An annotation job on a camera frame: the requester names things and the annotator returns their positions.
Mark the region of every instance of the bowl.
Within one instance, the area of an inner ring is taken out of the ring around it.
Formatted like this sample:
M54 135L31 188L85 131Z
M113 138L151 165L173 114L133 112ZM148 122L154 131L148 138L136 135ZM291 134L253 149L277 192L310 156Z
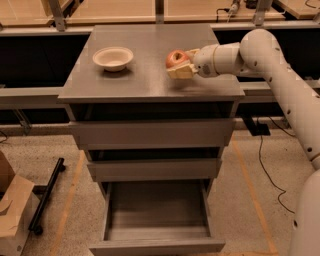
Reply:
M93 62L110 72L118 72L132 61L133 53L124 47L108 47L93 55Z

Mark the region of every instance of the drawer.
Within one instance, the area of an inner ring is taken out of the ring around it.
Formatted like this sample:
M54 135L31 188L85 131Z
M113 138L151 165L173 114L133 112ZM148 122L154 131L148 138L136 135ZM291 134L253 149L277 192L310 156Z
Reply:
M71 122L74 139L83 150L228 145L233 119Z
M220 251L199 180L104 183L103 237L95 256L174 255Z
M95 182L214 179L221 160L164 159L89 162L88 169Z

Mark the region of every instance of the gray table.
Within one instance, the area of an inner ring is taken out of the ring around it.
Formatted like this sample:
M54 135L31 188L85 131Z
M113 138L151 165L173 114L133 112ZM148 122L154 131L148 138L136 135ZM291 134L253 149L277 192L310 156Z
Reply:
M96 26L58 100L61 102L168 102L210 100L242 94L234 76L171 80L165 59L174 49L190 50L218 43L209 25ZM94 53L111 46L127 47L134 60L120 73L104 72Z

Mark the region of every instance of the concrete floor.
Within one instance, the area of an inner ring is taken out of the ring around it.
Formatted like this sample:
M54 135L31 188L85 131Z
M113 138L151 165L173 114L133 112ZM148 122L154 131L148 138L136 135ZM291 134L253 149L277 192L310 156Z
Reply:
M9 135L0 147L13 169L35 184L47 184L59 157L67 167L44 212L44 233L31 233L22 255L92 256L88 246L100 240L104 200L67 126L34 127L28 136L22 136L21 128L0 130ZM295 210L313 169L295 138L279 129L271 134L263 138L262 159L274 182L287 190L283 203ZM278 203L279 191L263 172L260 142L259 136L240 129L224 151L208 201L216 237L227 243L222 253L211 255L287 255L294 215Z

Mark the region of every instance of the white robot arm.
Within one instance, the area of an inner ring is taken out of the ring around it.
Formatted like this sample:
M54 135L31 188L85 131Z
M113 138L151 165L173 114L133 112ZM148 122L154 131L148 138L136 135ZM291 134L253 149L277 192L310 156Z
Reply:
M264 29L250 31L241 43L209 45L167 57L171 78L220 74L259 76L277 102L315 170L297 207L289 256L320 255L320 96L286 62L277 39Z

